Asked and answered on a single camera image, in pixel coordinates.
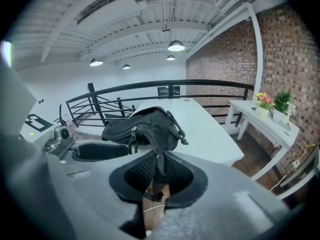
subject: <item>handrail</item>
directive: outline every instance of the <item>handrail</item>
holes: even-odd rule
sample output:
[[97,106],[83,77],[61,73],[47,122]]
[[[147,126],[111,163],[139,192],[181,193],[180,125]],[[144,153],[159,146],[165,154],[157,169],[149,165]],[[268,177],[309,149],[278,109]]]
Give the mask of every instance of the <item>handrail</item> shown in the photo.
[[[221,86],[221,87],[233,87],[233,88],[242,88],[244,89],[244,93],[242,95],[239,95],[238,93],[235,94],[193,94],[193,95],[174,95],[174,86]],[[141,89],[141,88],[150,88],[150,87],[168,87],[168,95],[166,96],[145,96],[145,97],[135,97],[135,98],[125,98],[121,99],[120,97],[116,98],[115,100],[109,100],[107,98],[101,97],[102,94],[109,94],[119,91],[126,91],[126,90],[132,90],[132,89]],[[178,99],[178,98],[240,98],[243,100],[246,100],[248,97],[248,91],[254,90],[254,86],[251,84],[245,84],[245,83],[239,83],[239,82],[231,82],[231,81],[222,81],[222,80],[207,80],[207,79],[181,79],[181,80],[159,80],[159,81],[148,81],[148,82],[138,82],[138,83],[131,83],[131,84],[125,84],[120,86],[115,86],[111,88],[106,88],[102,90],[95,91],[95,88],[93,86],[93,83],[88,83],[88,89],[89,93],[80,95],[78,97],[74,97],[72,99],[67,100],[65,103],[69,109],[69,112],[71,114],[71,117],[73,119],[73,122],[75,125],[78,126],[96,126],[96,127],[103,127],[107,125],[107,121],[111,119],[116,118],[105,118],[103,113],[114,113],[114,112],[120,112],[121,113],[121,119],[126,119],[126,114],[132,114],[136,110],[135,106],[133,105],[132,108],[129,108],[127,106],[123,105],[123,102],[128,101],[140,101],[140,100],[150,100],[150,99]],[[69,106],[70,103],[76,102],[82,99],[88,99],[89,104],[81,104],[78,103],[76,105],[73,105],[72,107]],[[79,110],[91,106],[91,110],[85,111],[85,112],[78,112]],[[203,105],[203,108],[229,108],[229,104],[208,104]],[[87,119],[92,113],[98,113],[100,116],[100,119],[98,118],[90,118]],[[85,119],[88,121],[98,121],[101,120],[103,125],[91,125],[91,124],[81,124],[84,120],[81,120],[80,122],[77,122],[78,119],[75,118],[75,115],[86,115],[89,114],[89,116],[86,116]],[[221,114],[212,114],[212,117],[226,117],[226,113]],[[233,123],[239,124],[241,120],[242,113],[235,114],[237,117],[237,120]]]
[[115,86],[107,89],[96,90],[89,92],[78,97],[71,98],[66,103],[75,102],[84,98],[97,96],[101,94],[109,94],[113,92],[126,91],[132,89],[140,89],[146,87],[160,87],[167,85],[182,85],[182,86],[225,86],[225,87],[236,87],[253,90],[254,86],[246,83],[221,81],[221,80],[206,80],[206,79],[182,79],[182,80],[160,80],[160,81],[148,81],[148,82],[137,82]]
[[101,97],[101,96],[99,96],[99,95],[97,95],[96,97],[97,97],[97,98],[100,98],[100,99],[103,99],[103,100],[107,101],[108,103],[116,103],[116,104],[119,106],[119,100],[117,100],[117,101],[111,101],[111,102],[110,102],[110,99]]

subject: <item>green plant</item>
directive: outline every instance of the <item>green plant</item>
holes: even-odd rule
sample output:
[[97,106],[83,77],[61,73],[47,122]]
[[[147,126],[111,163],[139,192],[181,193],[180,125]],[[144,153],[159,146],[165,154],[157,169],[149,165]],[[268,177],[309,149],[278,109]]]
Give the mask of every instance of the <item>green plant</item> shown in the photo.
[[274,108],[281,113],[287,113],[292,101],[291,91],[281,90],[274,98]]

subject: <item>red brick wall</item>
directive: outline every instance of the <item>red brick wall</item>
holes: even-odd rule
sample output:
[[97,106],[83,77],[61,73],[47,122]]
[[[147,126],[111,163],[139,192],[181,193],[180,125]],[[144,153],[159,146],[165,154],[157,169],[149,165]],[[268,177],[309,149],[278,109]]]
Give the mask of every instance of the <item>red brick wall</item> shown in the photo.
[[[297,106],[296,114],[290,120],[299,126],[300,133],[294,146],[277,164],[285,173],[290,163],[302,155],[306,145],[320,141],[320,54],[308,28],[288,4],[258,13],[257,18],[264,52],[261,91],[274,97],[282,88],[291,90]],[[186,65],[187,79],[216,79],[254,85],[257,50],[252,22],[244,20],[226,30],[193,54]],[[239,90],[187,87],[188,94],[208,92],[230,94],[239,93]],[[228,102],[222,98],[198,101],[204,105]],[[211,108],[209,112],[226,114],[228,108]],[[253,128],[248,130],[273,156],[273,145]]]

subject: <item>gray plastic surface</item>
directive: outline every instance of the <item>gray plastic surface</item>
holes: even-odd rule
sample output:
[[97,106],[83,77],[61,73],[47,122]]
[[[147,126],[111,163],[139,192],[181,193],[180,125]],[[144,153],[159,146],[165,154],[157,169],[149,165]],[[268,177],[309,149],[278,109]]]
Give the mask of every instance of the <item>gray plastic surface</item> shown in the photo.
[[[115,168],[146,153],[95,163],[66,163],[63,169],[90,207],[109,223],[120,227],[134,217],[137,206],[121,201],[110,187],[108,178]],[[238,170],[194,156],[172,153],[201,168],[208,177],[208,187],[190,207],[166,210],[150,239],[251,239],[262,233],[261,228],[267,230],[288,213],[287,207],[272,193]],[[248,214],[244,210],[238,199],[238,195],[244,193],[249,200],[246,205],[258,207],[259,214]]]

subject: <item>white cable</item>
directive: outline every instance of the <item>white cable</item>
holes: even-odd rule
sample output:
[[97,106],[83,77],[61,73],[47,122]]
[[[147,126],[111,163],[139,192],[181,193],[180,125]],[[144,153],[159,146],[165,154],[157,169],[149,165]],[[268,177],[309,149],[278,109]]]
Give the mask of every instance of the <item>white cable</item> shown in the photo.
[[[294,160],[293,163],[294,163],[294,162],[297,162],[297,161],[300,162],[300,160],[305,156],[305,154],[306,154],[306,152],[307,152],[307,148],[314,147],[314,146],[316,146],[316,145],[319,145],[319,142],[317,142],[317,143],[315,143],[315,144],[312,144],[312,145],[305,146],[305,147],[304,147],[303,154],[302,154],[300,157],[298,157],[296,160]],[[285,177],[286,177],[293,169],[298,169],[298,167],[297,167],[297,168],[292,167],[292,168],[286,173],[286,175],[284,175],[284,176],[282,177],[282,179],[278,182],[278,184],[277,184],[277,185],[274,185],[274,186],[269,190],[269,192],[271,192],[276,186],[278,186],[278,185],[285,179]]]
[[158,206],[155,206],[155,207],[152,207],[152,208],[150,208],[150,209],[148,209],[148,210],[143,211],[143,213],[145,213],[145,212],[147,212],[147,211],[150,211],[150,210],[152,210],[152,209],[154,209],[154,208],[160,207],[160,206],[164,206],[164,207],[165,207],[165,205],[160,204],[160,205],[158,205]]
[[269,190],[269,192],[271,192],[276,186],[278,186],[278,185],[285,179],[285,177],[287,177],[287,175],[288,175],[293,169],[294,169],[294,167],[292,167],[292,168],[287,172],[287,174],[284,175],[284,176],[282,177],[282,179],[280,179],[280,181],[278,182],[278,184],[274,185],[274,186]]

